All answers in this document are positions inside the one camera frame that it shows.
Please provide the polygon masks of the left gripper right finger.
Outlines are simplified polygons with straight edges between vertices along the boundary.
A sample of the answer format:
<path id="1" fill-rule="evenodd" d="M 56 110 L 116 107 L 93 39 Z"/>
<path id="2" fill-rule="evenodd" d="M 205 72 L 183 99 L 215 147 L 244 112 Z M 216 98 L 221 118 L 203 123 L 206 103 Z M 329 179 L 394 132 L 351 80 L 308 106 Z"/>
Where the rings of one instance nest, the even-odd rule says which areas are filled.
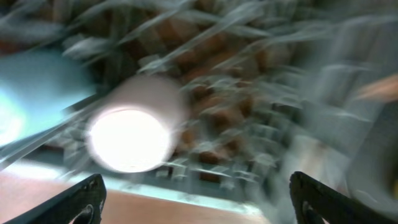
<path id="1" fill-rule="evenodd" d="M 299 171 L 290 176 L 290 198 L 298 224 L 397 224 Z"/>

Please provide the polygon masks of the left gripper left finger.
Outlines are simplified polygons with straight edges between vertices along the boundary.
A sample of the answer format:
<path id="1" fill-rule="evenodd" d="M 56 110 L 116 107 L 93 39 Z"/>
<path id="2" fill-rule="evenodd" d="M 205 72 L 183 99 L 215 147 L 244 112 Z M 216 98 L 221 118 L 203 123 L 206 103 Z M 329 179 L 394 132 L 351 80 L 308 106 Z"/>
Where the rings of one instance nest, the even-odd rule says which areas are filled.
<path id="1" fill-rule="evenodd" d="M 106 187 L 100 174 L 75 185 L 1 176 L 3 223 L 100 223 Z"/>

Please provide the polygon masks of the pink cup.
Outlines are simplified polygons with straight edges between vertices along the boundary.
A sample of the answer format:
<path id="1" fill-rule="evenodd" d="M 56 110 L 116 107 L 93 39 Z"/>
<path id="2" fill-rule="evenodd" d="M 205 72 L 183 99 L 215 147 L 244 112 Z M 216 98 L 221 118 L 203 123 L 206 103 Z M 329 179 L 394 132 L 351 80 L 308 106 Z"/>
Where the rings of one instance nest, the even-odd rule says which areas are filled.
<path id="1" fill-rule="evenodd" d="M 145 172 L 166 162 L 189 117 L 181 84 L 135 75 L 116 87 L 87 123 L 86 148 L 105 169 Z"/>

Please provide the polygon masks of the blue cup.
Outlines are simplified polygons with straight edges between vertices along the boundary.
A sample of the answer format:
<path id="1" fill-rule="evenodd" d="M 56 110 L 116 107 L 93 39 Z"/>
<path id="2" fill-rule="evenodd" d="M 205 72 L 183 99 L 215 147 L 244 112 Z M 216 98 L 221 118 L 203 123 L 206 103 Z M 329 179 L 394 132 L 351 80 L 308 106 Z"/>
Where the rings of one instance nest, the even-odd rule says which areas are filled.
<path id="1" fill-rule="evenodd" d="M 89 70 L 59 51 L 1 57 L 1 145 L 58 126 L 71 106 L 95 93 Z"/>

